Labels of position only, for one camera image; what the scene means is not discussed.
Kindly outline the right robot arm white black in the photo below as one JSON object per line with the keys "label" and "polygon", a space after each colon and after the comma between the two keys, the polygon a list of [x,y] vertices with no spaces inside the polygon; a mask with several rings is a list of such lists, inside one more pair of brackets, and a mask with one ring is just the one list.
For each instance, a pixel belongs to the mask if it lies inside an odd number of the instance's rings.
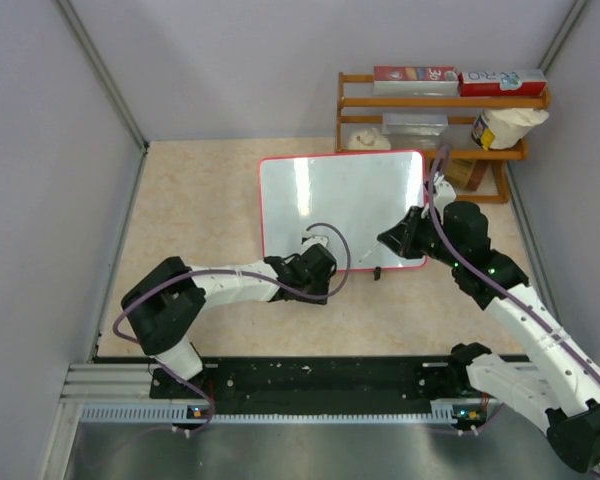
{"label": "right robot arm white black", "polygon": [[600,366],[551,315],[521,268],[492,248],[479,206],[412,207],[377,239],[399,257],[426,256],[449,266],[459,289],[515,337],[542,375],[472,344],[452,353],[449,388],[498,399],[540,430],[570,469],[600,479]]}

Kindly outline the whiteboard with pink frame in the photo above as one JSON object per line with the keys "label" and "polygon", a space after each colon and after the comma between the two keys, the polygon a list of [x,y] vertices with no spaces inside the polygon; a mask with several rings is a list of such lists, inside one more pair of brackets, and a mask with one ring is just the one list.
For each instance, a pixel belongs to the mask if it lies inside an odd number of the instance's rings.
{"label": "whiteboard with pink frame", "polygon": [[328,223],[344,236],[353,271],[417,269],[424,257],[403,259],[376,236],[425,202],[425,160],[415,150],[267,158],[259,165],[260,223],[265,256],[301,248],[306,228]]}

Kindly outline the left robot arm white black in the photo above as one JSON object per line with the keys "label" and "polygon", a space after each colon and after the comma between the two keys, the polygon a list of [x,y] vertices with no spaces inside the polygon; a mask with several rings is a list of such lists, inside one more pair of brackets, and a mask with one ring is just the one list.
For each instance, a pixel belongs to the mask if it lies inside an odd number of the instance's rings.
{"label": "left robot arm white black", "polygon": [[185,396],[206,387],[202,360],[186,339],[202,312],[246,301],[301,301],[324,305],[336,259],[320,243],[287,257],[268,256],[237,267],[187,266],[178,257],[159,263],[121,300],[143,353],[165,365]]}

